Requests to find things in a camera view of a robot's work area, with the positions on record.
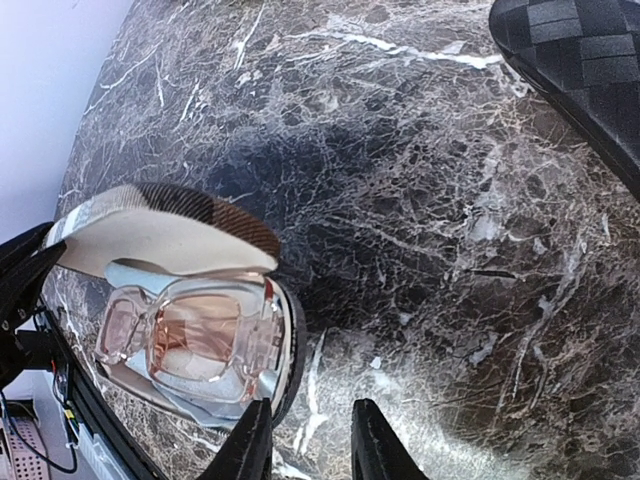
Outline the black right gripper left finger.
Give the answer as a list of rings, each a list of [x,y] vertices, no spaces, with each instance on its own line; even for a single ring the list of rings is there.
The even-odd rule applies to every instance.
[[[247,407],[214,460],[202,473],[203,480],[267,480],[272,478],[273,425],[268,398]]]

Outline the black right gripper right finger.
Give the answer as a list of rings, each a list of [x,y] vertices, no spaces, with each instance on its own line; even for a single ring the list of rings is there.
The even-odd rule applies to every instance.
[[[354,402],[351,423],[352,478],[427,480],[371,399]]]

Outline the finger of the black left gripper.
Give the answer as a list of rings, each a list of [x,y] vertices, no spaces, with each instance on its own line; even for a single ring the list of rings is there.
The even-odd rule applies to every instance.
[[[53,222],[1,245],[1,329],[15,330],[36,310],[44,281],[66,251],[64,241],[42,247]]]

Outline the black checkered glasses case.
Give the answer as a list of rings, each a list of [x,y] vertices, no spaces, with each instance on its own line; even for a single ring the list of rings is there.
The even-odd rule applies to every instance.
[[[639,4],[496,1],[489,30],[521,77],[639,194]]]

